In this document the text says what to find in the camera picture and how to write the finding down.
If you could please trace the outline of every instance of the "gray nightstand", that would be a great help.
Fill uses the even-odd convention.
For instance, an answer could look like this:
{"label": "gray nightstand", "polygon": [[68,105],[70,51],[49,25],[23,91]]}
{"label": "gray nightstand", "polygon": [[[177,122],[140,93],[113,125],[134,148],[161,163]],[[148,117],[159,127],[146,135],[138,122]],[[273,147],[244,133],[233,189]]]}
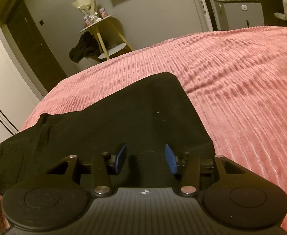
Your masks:
{"label": "gray nightstand", "polygon": [[264,26],[262,5],[256,0],[214,0],[221,30]]}

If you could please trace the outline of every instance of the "pink can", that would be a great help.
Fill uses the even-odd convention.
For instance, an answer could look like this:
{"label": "pink can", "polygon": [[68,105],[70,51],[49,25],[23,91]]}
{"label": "pink can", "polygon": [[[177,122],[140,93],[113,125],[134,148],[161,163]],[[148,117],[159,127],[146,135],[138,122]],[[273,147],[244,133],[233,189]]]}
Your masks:
{"label": "pink can", "polygon": [[99,11],[100,11],[102,18],[108,17],[108,14],[107,14],[105,8],[100,8]]}

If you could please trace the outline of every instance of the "dark doorway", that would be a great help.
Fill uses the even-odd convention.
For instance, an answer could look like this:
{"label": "dark doorway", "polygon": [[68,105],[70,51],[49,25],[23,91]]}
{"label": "dark doorway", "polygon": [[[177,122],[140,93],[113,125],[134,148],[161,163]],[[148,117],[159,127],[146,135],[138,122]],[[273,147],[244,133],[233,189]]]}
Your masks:
{"label": "dark doorway", "polygon": [[24,0],[9,16],[7,26],[27,63],[48,92],[67,78],[33,21]]}

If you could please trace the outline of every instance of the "pink corduroy bedspread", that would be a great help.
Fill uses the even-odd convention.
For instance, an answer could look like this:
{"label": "pink corduroy bedspread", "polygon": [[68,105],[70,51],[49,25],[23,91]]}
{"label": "pink corduroy bedspread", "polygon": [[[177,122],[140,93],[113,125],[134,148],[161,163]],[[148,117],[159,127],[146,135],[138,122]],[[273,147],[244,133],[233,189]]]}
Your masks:
{"label": "pink corduroy bedspread", "polygon": [[[287,193],[287,27],[193,34],[103,62],[60,82],[22,130],[41,113],[82,110],[165,71],[181,82],[216,153]],[[1,205],[0,228],[7,228]]]}

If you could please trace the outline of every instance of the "crosshair logo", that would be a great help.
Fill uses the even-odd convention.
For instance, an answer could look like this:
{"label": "crosshair logo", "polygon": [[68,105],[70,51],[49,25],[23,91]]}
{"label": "crosshair logo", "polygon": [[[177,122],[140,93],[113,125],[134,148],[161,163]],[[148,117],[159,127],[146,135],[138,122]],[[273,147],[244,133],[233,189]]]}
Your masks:
{"label": "crosshair logo", "polygon": [[150,193],[150,191],[148,191],[147,189],[144,189],[143,191],[141,191],[141,193],[142,193],[143,195],[147,195],[147,194]]}

